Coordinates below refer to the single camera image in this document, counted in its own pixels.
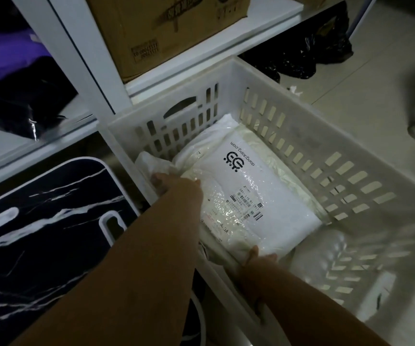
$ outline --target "black marble pattern board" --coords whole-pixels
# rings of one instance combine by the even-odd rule
[[[8,345],[87,275],[110,244],[99,218],[137,217],[98,159],[72,159],[0,197],[0,345]]]

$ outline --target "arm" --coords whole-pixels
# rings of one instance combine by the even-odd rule
[[[171,182],[95,270],[12,345],[180,344],[202,191],[187,179]]]
[[[258,249],[240,272],[246,296],[267,304],[292,346],[389,346],[331,298],[280,268],[276,256],[258,257]]]

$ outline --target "basket handle hole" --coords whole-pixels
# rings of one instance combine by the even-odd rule
[[[175,104],[172,108],[170,108],[164,115],[163,118],[167,119],[170,116],[178,113],[179,111],[184,110],[189,105],[196,103],[196,97],[189,97],[181,100],[179,103]]]

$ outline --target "white shelf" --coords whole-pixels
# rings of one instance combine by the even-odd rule
[[[193,65],[239,46],[245,40],[254,38],[256,41],[251,47],[258,45],[266,40],[260,36],[261,33],[273,27],[280,27],[281,22],[302,11],[303,5],[294,0],[251,0],[246,18],[128,82],[127,93],[133,96]]]
[[[95,118],[79,96],[60,115],[66,119],[39,141],[0,131],[0,182],[97,130]]]

